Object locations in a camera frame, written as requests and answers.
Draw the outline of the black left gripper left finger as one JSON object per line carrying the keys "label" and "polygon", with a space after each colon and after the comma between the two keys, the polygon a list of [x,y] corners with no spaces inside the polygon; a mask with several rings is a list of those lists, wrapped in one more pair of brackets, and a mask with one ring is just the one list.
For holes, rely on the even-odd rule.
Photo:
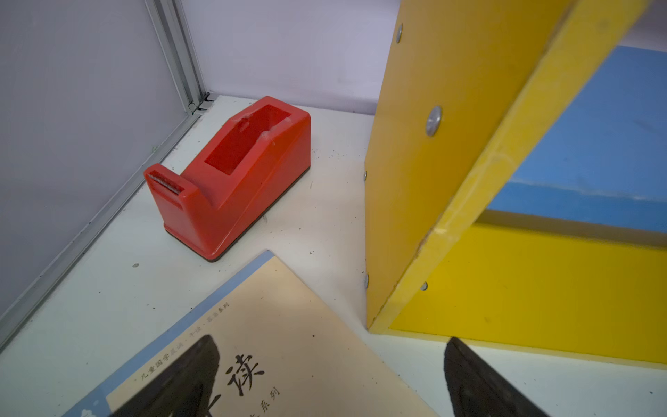
{"label": "black left gripper left finger", "polygon": [[214,339],[205,335],[113,415],[208,415],[219,361]]}

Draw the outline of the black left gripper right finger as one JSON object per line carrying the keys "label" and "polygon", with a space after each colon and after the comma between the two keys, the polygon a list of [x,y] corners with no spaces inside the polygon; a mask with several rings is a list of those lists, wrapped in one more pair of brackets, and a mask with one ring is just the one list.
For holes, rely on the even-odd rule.
{"label": "black left gripper right finger", "polygon": [[446,344],[444,375],[456,416],[547,417],[459,338]]}

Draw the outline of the blue-edged beige reading book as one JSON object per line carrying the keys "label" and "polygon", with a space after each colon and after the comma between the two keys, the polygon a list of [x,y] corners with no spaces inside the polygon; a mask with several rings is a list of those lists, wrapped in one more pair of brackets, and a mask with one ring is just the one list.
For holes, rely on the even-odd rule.
{"label": "blue-edged beige reading book", "polygon": [[208,416],[430,416],[293,271],[264,252],[71,408],[110,416],[185,357]]}

